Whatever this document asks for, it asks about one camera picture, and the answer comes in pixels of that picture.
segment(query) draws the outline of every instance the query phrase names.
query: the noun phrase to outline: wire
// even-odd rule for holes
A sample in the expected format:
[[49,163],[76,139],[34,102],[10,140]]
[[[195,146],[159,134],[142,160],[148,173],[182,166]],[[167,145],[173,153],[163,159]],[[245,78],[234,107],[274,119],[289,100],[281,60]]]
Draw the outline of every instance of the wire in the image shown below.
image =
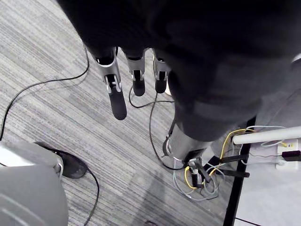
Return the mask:
[[241,163],[246,165],[246,166],[255,165],[255,164],[279,164],[279,165],[284,164],[281,161],[259,161],[259,162],[246,163],[243,160],[241,160]]
[[280,154],[278,155],[275,155],[275,154],[270,154],[270,155],[259,155],[259,154],[252,154],[252,153],[249,153],[251,156],[254,156],[254,157],[262,157],[262,158],[269,158],[269,157],[279,157],[281,156]]
[[[246,129],[249,128],[286,128],[284,126],[261,126],[261,125],[256,125],[256,126],[248,126]],[[267,143],[271,142],[271,141],[267,141],[267,142],[263,142],[260,144],[260,146],[262,147],[272,147],[278,144],[282,144],[284,147],[287,147],[287,144],[283,142],[284,140],[280,140],[276,143],[270,144],[270,145],[266,145]]]
[[279,144],[282,144],[284,147],[287,147],[287,143],[283,143],[284,140],[280,140],[280,141],[277,141],[273,144],[270,144],[270,145],[266,145],[272,141],[267,141],[267,142],[263,142],[260,144],[261,147],[272,147],[272,146],[276,146],[276,145],[279,145]]
[[[10,103],[8,104],[5,112],[4,112],[4,115],[3,115],[3,119],[2,119],[2,125],[1,125],[1,129],[0,129],[0,141],[2,140],[3,138],[3,134],[4,134],[4,128],[5,128],[5,122],[6,122],[6,118],[7,118],[7,115],[8,115],[8,112],[10,110],[10,108],[13,106],[15,100],[18,98],[18,96],[23,93],[24,91],[30,89],[31,87],[34,87],[34,86],[37,86],[37,85],[41,85],[41,84],[46,84],[46,83],[49,83],[49,82],[53,82],[53,81],[69,81],[69,80],[74,80],[74,79],[78,79],[80,78],[81,76],[83,76],[84,74],[87,73],[87,71],[89,70],[90,68],[90,61],[89,61],[89,57],[88,57],[88,52],[87,52],[87,48],[86,46],[84,45],[84,51],[85,51],[85,54],[86,54],[86,60],[87,60],[87,67],[86,69],[84,70],[83,73],[81,73],[80,75],[77,75],[75,77],[71,77],[71,78],[65,78],[65,79],[52,79],[52,80],[48,80],[48,81],[41,81],[41,82],[37,82],[37,83],[34,83],[30,86],[27,86],[25,87],[24,89],[22,89],[21,91],[19,91],[14,97],[13,99],[10,101]],[[89,167],[87,166],[87,170],[89,171],[89,173],[92,175],[92,177],[94,178],[95,182],[96,182],[96,185],[97,185],[97,195],[96,195],[96,200],[95,200],[95,203],[94,203],[94,206],[86,220],[86,222],[84,223],[84,225],[86,226],[88,224],[88,222],[90,221],[92,215],[94,214],[94,211],[96,209],[96,206],[97,206],[97,203],[98,203],[98,198],[99,198],[99,193],[100,193],[100,188],[99,188],[99,183],[98,183],[98,180],[97,178],[95,177],[95,175],[93,174],[93,172],[89,169]]]
[[237,219],[237,220],[241,220],[241,221],[244,221],[244,222],[246,222],[246,223],[248,223],[248,224],[251,224],[251,225],[255,225],[255,226],[262,226],[262,225],[258,225],[258,224],[256,224],[256,223],[252,223],[252,222],[250,222],[250,221],[243,220],[243,219],[240,219],[240,218],[237,218],[237,217],[235,217],[235,219]]
[[131,100],[132,90],[133,90],[133,86],[130,88],[130,91],[128,92],[128,100],[129,100],[131,106],[133,106],[134,108],[143,108],[143,107],[146,107],[148,105],[152,105],[152,108],[150,110],[150,119],[149,119],[149,137],[150,137],[150,143],[151,143],[152,149],[154,150],[154,153],[155,153],[157,159],[161,162],[161,164],[165,168],[167,168],[169,170],[183,170],[185,168],[185,165],[183,165],[181,168],[176,168],[176,169],[175,168],[171,168],[171,167],[165,165],[165,163],[161,160],[160,156],[158,155],[158,152],[157,152],[157,150],[155,148],[154,142],[152,140],[152,135],[151,135],[151,119],[152,119],[152,113],[153,113],[154,108],[155,108],[155,104],[159,103],[159,102],[174,103],[174,101],[168,101],[168,100],[159,100],[159,101],[157,101],[158,93],[156,93],[155,100],[153,102],[150,102],[150,103],[147,103],[147,104],[144,104],[144,105],[141,105],[141,106],[136,106],[136,105],[134,105],[132,103],[132,100]]
[[[223,155],[224,155],[224,149],[225,149],[225,146],[226,146],[226,143],[227,143],[229,137],[230,137],[233,133],[240,132],[240,131],[247,131],[247,130],[250,130],[250,131],[255,132],[255,130],[253,130],[253,129],[247,129],[247,128],[246,128],[246,129],[237,129],[237,130],[235,130],[235,131],[230,132],[230,133],[226,136],[226,139],[225,139],[225,141],[224,141],[224,143],[223,143],[223,145],[222,145],[222,152],[221,152],[220,159],[222,159],[222,157],[223,157]],[[221,164],[219,164],[218,166],[216,166],[216,168],[213,169],[213,170],[210,172],[209,176],[211,176],[211,175],[218,169],[219,166],[221,166]]]
[[94,202],[94,206],[93,206],[93,208],[92,208],[92,210],[89,214],[89,217],[86,219],[86,221],[84,223],[84,226],[86,226],[88,224],[88,222],[90,221],[92,215],[94,214],[94,211],[95,211],[97,203],[98,203],[99,193],[100,193],[100,188],[99,188],[99,183],[98,183],[97,178],[95,177],[94,173],[89,169],[89,167],[87,165],[86,165],[86,167],[87,167],[87,170],[89,171],[89,173],[92,175],[92,177],[95,180],[95,183],[96,183],[96,186],[97,186],[97,195],[96,195],[96,199],[95,199],[95,202]]
[[183,165],[181,168],[171,168],[171,167],[165,165],[165,163],[162,161],[162,159],[158,155],[157,150],[156,150],[155,145],[154,145],[154,142],[152,140],[152,136],[151,136],[151,118],[152,118],[152,113],[153,113],[154,108],[155,108],[155,104],[157,102],[157,98],[158,98],[158,93],[156,93],[155,100],[154,100],[154,102],[152,102],[153,105],[152,105],[151,110],[150,110],[150,120],[149,120],[149,136],[150,136],[150,143],[151,143],[152,149],[154,150],[154,153],[155,153],[157,159],[162,163],[162,165],[165,168],[167,168],[169,170],[183,170],[185,168],[185,165]]
[[188,179],[187,179],[187,171],[189,170],[189,166],[187,166],[186,168],[185,168],[185,172],[184,172],[184,177],[185,177],[185,182],[186,182],[186,184],[188,185],[188,187],[190,187],[191,189],[197,189],[197,187],[193,187],[193,186],[191,186],[190,184],[189,184],[189,182],[188,182]]
[[53,81],[67,81],[67,80],[73,80],[73,79],[78,79],[80,78],[81,76],[83,76],[89,69],[90,67],[90,62],[89,62],[89,57],[88,57],[88,53],[87,53],[87,48],[86,46],[84,45],[84,50],[85,50],[85,54],[86,54],[86,59],[87,59],[87,67],[85,69],[85,71],[78,75],[78,76],[75,76],[75,77],[72,77],[72,78],[65,78],[65,79],[52,79],[52,80],[48,80],[48,81],[40,81],[40,82],[37,82],[37,83],[34,83],[30,86],[27,86],[25,87],[24,89],[22,89],[21,91],[19,91],[15,96],[14,98],[10,101],[10,103],[8,104],[5,112],[4,112],[4,115],[3,115],[3,119],[2,119],[2,125],[1,125],[1,129],[0,129],[0,141],[2,140],[3,138],[3,134],[4,134],[4,127],[5,127],[5,122],[6,122],[6,117],[8,115],[8,112],[10,110],[10,108],[13,106],[14,104],[14,101],[17,99],[17,97],[23,93],[24,91],[28,90],[29,88],[31,87],[34,87],[34,86],[37,86],[37,85],[41,85],[41,84],[45,84],[45,83],[49,83],[49,82],[53,82]]
[[[214,179],[212,178],[213,180],[213,183],[214,183],[214,189],[218,189],[218,186],[216,186],[216,183],[214,181]],[[216,198],[217,196],[208,196],[208,197],[205,197],[205,198],[202,198],[202,199],[195,199],[193,197],[191,197],[189,194],[190,193],[193,193],[195,191],[195,189],[193,189],[191,192],[189,193],[185,193],[179,186],[178,182],[177,182],[177,178],[176,178],[176,172],[174,171],[173,172],[173,181],[174,181],[174,186],[175,188],[183,195],[185,195],[187,198],[193,200],[193,201],[196,201],[196,202],[201,202],[201,201],[204,201],[204,200],[210,200],[210,199],[214,199]]]
[[132,93],[132,90],[133,90],[133,86],[130,88],[130,91],[128,93],[128,100],[131,104],[131,106],[133,106],[134,108],[143,108],[143,107],[146,107],[148,105],[151,105],[153,103],[160,103],[160,102],[165,102],[165,103],[174,103],[174,101],[169,101],[169,100],[158,100],[158,101],[153,101],[153,102],[149,102],[147,104],[144,104],[144,105],[141,105],[141,106],[136,106],[132,103],[132,100],[131,100],[131,93]]

